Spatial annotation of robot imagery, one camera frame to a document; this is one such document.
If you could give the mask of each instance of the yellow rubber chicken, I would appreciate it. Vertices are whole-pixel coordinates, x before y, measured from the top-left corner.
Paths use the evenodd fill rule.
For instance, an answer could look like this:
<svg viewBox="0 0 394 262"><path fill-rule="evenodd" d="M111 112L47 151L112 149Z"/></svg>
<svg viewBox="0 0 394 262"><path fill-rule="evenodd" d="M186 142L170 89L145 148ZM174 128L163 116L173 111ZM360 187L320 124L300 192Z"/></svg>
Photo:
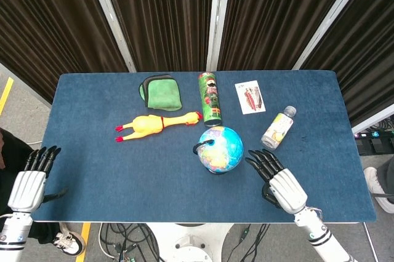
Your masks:
<svg viewBox="0 0 394 262"><path fill-rule="evenodd" d="M192 113L186 113L184 116L178 117L162 117L162 116L137 116L131 123L126 125L119 125L115 128L118 132L133 128L134 133L124 136L116 137L116 142L122 142L124 140L142 138L151 134L160 133L165 127L169 125L194 125L202 119L201 113L194 111Z"/></svg>

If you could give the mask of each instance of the water bottle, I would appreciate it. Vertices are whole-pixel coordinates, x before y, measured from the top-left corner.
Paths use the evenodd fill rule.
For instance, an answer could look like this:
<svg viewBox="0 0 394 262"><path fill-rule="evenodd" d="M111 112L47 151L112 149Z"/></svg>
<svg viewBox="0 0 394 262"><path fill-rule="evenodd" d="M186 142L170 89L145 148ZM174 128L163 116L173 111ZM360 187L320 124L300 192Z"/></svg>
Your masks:
<svg viewBox="0 0 394 262"><path fill-rule="evenodd" d="M275 150L293 125L292 117L296 115L296 112L293 106L287 106L283 113L278 113L263 137L261 137L262 144L271 150Z"/></svg>

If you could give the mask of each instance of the blue tabletop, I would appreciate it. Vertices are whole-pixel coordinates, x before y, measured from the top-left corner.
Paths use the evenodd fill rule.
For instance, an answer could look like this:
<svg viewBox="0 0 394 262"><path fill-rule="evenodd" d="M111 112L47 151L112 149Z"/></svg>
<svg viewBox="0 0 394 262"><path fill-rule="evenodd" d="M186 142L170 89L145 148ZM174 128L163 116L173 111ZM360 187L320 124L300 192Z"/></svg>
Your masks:
<svg viewBox="0 0 394 262"><path fill-rule="evenodd" d="M146 114L180 116L201 111L200 73L170 73L182 109L147 109L138 87L157 73L61 76L43 146L62 147L46 193L67 187L43 204L36 221L292 222L293 216L262 199L263 181L244 160L223 175L209 173L192 153L206 130L176 125L145 138L115 142L117 125ZM287 105L294 125L275 151L308 194L307 204L328 222L376 219L336 76L331 71L216 72L223 125L248 149ZM241 112L234 84L257 80L266 112Z"/></svg>

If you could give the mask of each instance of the blue felt mat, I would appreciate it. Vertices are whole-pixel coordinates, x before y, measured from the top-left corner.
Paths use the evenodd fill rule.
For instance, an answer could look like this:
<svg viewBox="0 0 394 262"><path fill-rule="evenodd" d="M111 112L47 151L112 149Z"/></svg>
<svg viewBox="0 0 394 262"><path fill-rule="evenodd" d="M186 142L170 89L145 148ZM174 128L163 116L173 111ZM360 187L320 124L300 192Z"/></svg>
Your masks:
<svg viewBox="0 0 394 262"><path fill-rule="evenodd" d="M262 199L263 181L242 161L224 175L209 173L192 153L206 130L177 125L138 140L115 142L117 125L136 116L201 111L199 73L171 73L183 108L146 109L138 92L153 73L66 74L60 78L43 146L62 147L35 220L130 222L292 222ZM295 106L294 125L275 154L325 221L376 219L335 74L330 71L222 71L216 73L223 124L239 133L245 153L276 114ZM234 84L258 80L267 109L242 115Z"/></svg>

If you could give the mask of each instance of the pringles can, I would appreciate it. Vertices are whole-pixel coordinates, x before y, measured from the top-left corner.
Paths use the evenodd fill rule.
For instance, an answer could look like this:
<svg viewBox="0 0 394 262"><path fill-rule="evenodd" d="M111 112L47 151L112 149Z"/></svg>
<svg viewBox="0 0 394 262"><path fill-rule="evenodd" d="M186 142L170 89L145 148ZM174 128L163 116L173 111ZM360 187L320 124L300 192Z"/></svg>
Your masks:
<svg viewBox="0 0 394 262"><path fill-rule="evenodd" d="M198 77L199 93L203 104L204 123L207 127L222 124L219 95L213 73L202 73Z"/></svg>

